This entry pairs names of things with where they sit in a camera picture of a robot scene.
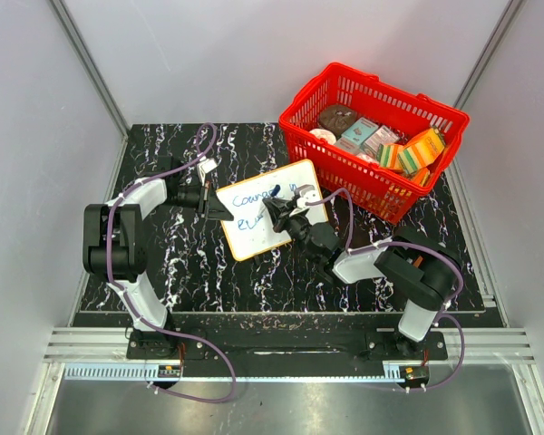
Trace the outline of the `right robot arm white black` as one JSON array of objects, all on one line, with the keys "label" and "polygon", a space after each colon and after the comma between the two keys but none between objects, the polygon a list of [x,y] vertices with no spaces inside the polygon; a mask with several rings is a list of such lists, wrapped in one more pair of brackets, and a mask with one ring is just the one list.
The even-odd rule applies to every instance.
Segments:
[{"label": "right robot arm white black", "polygon": [[445,246],[404,226],[388,239],[350,248],[330,223],[311,223],[296,198],[265,198],[263,205],[273,230],[287,233],[327,282],[350,285],[383,277],[392,283],[406,298],[394,348],[406,359],[425,350],[427,333],[464,286],[458,259]]}]

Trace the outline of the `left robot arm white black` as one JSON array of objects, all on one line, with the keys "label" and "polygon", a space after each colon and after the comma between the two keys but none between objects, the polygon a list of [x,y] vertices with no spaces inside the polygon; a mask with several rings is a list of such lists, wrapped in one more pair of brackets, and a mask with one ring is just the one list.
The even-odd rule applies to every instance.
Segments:
[{"label": "left robot arm white black", "polygon": [[163,173],[136,179],[117,198],[87,206],[83,214],[83,267],[101,279],[125,304],[133,327],[150,333],[147,348],[159,358],[171,357],[179,338],[170,331],[167,307],[157,297],[148,278],[147,238],[144,219],[166,205],[192,209],[202,218],[232,221],[207,180],[217,167],[201,157],[181,167],[176,159],[163,160]]}]

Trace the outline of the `yellow framed whiteboard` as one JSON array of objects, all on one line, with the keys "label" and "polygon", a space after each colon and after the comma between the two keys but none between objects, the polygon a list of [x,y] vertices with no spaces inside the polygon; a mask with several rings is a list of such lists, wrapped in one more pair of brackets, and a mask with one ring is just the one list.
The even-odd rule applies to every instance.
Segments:
[{"label": "yellow framed whiteboard", "polygon": [[[291,241],[286,231],[276,233],[273,230],[268,212],[263,217],[257,216],[262,195],[266,195],[276,184],[281,187],[277,198],[290,200],[296,188],[306,184],[313,185],[322,198],[316,169],[309,159],[244,179],[217,191],[220,201],[235,218],[221,223],[235,260],[247,260]],[[310,207],[307,217],[311,224],[328,220],[322,205]]]}]

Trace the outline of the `blue capped whiteboard marker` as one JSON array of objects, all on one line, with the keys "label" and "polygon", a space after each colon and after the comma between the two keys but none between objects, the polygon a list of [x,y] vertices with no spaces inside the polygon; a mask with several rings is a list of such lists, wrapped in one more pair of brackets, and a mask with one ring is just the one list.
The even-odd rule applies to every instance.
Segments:
[{"label": "blue capped whiteboard marker", "polygon": [[275,199],[280,192],[281,187],[276,184],[266,195],[262,195],[262,204],[260,205],[257,216],[263,217],[265,213],[267,213],[267,204],[272,200]]}]

